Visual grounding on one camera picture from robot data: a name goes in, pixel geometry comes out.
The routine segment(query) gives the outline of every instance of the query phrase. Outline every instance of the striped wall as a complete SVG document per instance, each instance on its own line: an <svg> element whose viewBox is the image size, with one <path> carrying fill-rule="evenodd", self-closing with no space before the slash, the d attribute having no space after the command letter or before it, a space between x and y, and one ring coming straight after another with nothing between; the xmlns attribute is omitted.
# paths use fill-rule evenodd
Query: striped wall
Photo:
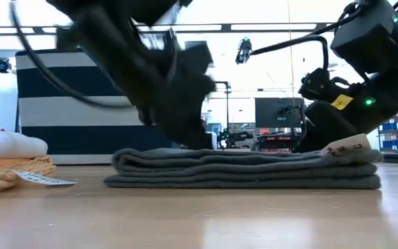
<svg viewBox="0 0 398 249"><path fill-rule="evenodd" d="M104 102L125 102L108 78L83 52L37 51L62 81ZM106 110L63 96L34 67L24 52L16 54L21 132L48 143L56 164L106 164L118 149L171 147L155 128L138 120L136 109Z"/></svg>

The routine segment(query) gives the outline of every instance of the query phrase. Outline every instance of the orange towel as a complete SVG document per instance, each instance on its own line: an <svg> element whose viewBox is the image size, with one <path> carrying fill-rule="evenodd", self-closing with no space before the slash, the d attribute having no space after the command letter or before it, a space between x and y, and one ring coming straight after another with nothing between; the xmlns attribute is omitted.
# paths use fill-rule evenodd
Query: orange towel
<svg viewBox="0 0 398 249"><path fill-rule="evenodd" d="M14 170L45 176L56 171L56 166L48 156L32 159L0 159L0 191L21 182L21 179L13 172Z"/></svg>

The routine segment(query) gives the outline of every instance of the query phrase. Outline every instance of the table surface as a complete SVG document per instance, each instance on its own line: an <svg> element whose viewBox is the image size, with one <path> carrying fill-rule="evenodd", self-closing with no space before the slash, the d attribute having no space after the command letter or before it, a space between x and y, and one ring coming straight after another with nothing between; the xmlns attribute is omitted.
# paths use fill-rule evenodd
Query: table surface
<svg viewBox="0 0 398 249"><path fill-rule="evenodd" d="M398 165L370 190L146 190L111 167L59 167L70 187L0 192L0 249L398 249Z"/></svg>

